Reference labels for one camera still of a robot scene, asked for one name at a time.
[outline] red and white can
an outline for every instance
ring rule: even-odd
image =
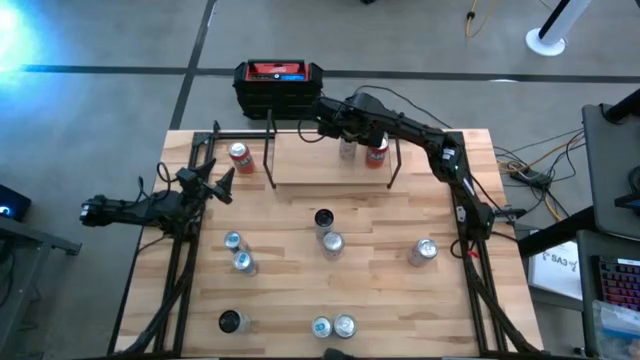
[[[233,143],[229,146],[229,155],[238,172],[243,174],[251,174],[256,166],[249,152],[247,145],[243,143]]]
[[[367,163],[367,167],[371,169],[377,169],[384,164],[384,159],[387,157],[387,151],[389,150],[389,137],[387,134],[382,138],[382,144],[380,147],[375,148],[369,146],[367,148],[367,156],[365,157],[365,161]]]

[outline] keyboard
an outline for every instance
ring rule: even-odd
[[[640,260],[593,256],[592,261],[600,288],[598,300],[640,311]]]

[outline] wooden tabletop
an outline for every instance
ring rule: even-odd
[[[498,204],[505,204],[489,132],[460,131],[473,174]],[[162,161],[172,173],[186,165],[192,135],[168,133]],[[231,166],[231,142],[216,142],[211,181]],[[262,159],[264,140],[245,143],[256,160]],[[401,142],[401,152],[402,169],[390,190],[385,185],[280,185],[272,190],[261,161],[254,174],[236,173],[233,203],[207,203],[183,355],[318,357],[333,347],[358,357],[477,356],[462,262],[449,253],[457,237],[449,187],[432,175],[423,149]],[[156,186],[160,190],[164,183],[156,181]],[[337,262],[322,256],[315,238],[313,214],[320,208],[334,212],[335,230],[345,238],[344,256]],[[233,270],[231,253],[223,247],[230,230],[251,246],[257,276]],[[495,230],[513,235],[507,225]],[[145,229],[140,246],[160,236],[157,229]],[[435,240],[440,252],[425,267],[412,267],[407,252],[424,237]],[[171,241],[137,257],[116,350],[131,344],[158,309]],[[527,340],[542,348],[517,245],[493,236],[487,247],[500,305]],[[218,317],[228,309],[252,319],[249,333],[224,334],[218,328]],[[312,335],[315,317],[341,312],[357,321],[353,338]],[[174,321],[171,317],[168,344]]]
[[[304,136],[318,138],[317,133]],[[395,146],[395,140],[389,145]],[[391,163],[396,159],[386,156],[381,167],[370,169],[365,164],[365,146],[357,145],[349,160],[338,156],[339,149],[340,140],[307,143],[297,133],[280,132],[275,135],[273,180],[282,185],[386,185],[391,181]]]

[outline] white stand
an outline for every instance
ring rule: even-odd
[[[557,56],[567,47],[564,37],[592,0],[562,0],[542,28],[529,31],[525,42],[542,56]]]
[[[542,41],[540,41],[539,33],[540,28],[533,29],[527,33],[524,39],[529,49],[533,50],[534,53],[542,56],[557,56],[562,54],[567,47],[564,39],[560,39],[560,41],[551,45],[543,44]]]

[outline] concrete floor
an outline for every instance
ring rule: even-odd
[[[291,57],[330,70],[576,75],[576,81],[582,75],[640,75],[640,50],[630,46],[640,38],[640,9],[633,0],[594,1],[569,34],[566,53],[557,58],[538,57],[524,46],[524,34],[549,14],[540,2],[497,0],[487,27],[465,40],[470,3],[379,0],[367,7],[357,0],[218,0],[198,66],[232,68],[247,58]],[[487,1],[480,3],[483,14]],[[10,44],[11,52],[0,48],[0,69],[2,61],[8,66],[186,68],[206,4],[16,2],[22,18],[20,31],[12,36],[19,41]],[[51,257],[40,281],[44,300],[29,313],[40,327],[20,337],[24,351],[44,351],[45,359],[106,352],[140,229],[83,227],[79,206],[96,193],[132,198],[138,175],[150,186],[183,79],[0,73],[0,143],[11,149],[0,153],[0,183],[33,199],[27,220],[33,227],[84,244],[78,257]],[[180,128],[209,129],[214,119],[225,129],[261,128],[264,123],[242,117],[231,83],[230,77],[196,76]],[[616,102],[638,87],[327,78],[324,92],[344,98],[365,83],[393,88],[454,127],[489,128],[494,144],[506,148],[579,128],[584,104]],[[433,124],[389,94],[372,94],[390,108]],[[534,159],[550,146],[521,156]],[[575,212],[590,205],[590,185],[584,149],[574,151],[572,160],[577,176],[552,190]],[[568,172],[566,163],[558,168],[558,176]],[[506,187],[506,192],[515,207],[535,202],[528,189]],[[545,227],[553,219],[540,207],[521,223]],[[568,354],[581,345],[579,313],[536,304],[536,314],[547,350]]]

